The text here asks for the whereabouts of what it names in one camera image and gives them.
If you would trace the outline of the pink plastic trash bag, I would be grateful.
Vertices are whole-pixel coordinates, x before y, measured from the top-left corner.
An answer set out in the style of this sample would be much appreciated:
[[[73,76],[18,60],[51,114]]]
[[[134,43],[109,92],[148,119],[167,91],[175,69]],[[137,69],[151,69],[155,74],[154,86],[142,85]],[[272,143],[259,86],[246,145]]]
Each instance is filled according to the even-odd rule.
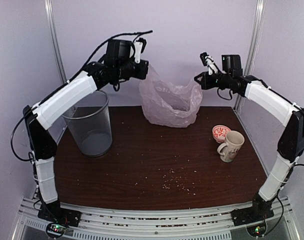
[[[167,83],[150,64],[138,88],[142,112],[149,123],[170,128],[187,128],[195,123],[203,93],[193,79],[187,85]]]

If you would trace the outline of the grey mesh trash bin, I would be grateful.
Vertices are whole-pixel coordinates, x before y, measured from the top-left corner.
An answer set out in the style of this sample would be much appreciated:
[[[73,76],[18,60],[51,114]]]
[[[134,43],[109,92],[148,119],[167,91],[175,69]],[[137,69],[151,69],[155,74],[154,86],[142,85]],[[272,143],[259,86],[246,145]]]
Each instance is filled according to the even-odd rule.
[[[95,158],[110,150],[113,137],[106,92],[97,90],[84,97],[62,117],[83,155]]]

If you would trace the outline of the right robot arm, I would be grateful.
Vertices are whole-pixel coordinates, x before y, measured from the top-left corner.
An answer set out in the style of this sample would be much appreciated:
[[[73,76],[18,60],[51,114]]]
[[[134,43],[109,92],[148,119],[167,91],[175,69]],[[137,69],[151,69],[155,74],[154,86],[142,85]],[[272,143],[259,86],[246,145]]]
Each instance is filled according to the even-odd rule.
[[[251,206],[235,209],[231,214],[234,225],[263,221],[274,216],[272,203],[288,183],[294,167],[304,153],[304,107],[274,91],[262,79],[243,73],[238,54],[222,55],[222,69],[207,52],[200,54],[207,67],[194,77],[203,90],[229,90],[229,94],[256,103],[284,127],[277,143],[276,161],[267,179],[252,198]]]

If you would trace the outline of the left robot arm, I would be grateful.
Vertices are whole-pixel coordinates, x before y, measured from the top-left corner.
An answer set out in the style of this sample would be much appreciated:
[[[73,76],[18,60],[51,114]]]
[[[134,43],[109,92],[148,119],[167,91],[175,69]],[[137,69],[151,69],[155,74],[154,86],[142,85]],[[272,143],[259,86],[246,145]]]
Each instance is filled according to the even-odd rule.
[[[39,186],[41,215],[45,214],[53,222],[59,222],[65,217],[55,185],[54,160],[57,143],[49,133],[49,128],[86,96],[108,84],[117,86],[121,80],[144,80],[148,69],[147,60],[130,59],[119,66],[93,61],[85,65],[74,79],[67,81],[32,107],[25,108],[24,121],[31,147],[33,171]]]

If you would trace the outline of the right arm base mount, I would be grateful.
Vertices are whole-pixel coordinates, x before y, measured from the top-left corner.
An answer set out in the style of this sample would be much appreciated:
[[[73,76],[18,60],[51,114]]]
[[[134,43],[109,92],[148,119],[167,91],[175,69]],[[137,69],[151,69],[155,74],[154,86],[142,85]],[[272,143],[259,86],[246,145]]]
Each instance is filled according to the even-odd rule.
[[[268,210],[263,214],[256,214],[252,207],[234,209],[230,214],[234,226],[246,226],[247,233],[254,238],[263,237],[267,233],[268,225],[266,220],[274,216],[272,210]]]

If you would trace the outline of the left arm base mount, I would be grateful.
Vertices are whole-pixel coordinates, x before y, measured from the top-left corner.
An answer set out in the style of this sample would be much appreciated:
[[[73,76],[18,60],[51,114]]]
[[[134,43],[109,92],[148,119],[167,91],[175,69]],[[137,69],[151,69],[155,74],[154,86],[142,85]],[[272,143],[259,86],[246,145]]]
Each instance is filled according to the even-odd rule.
[[[71,232],[72,227],[78,227],[82,213],[77,210],[60,208],[58,212],[52,213],[42,207],[37,217],[49,223],[45,227],[45,233],[51,239],[61,238],[64,234]]]

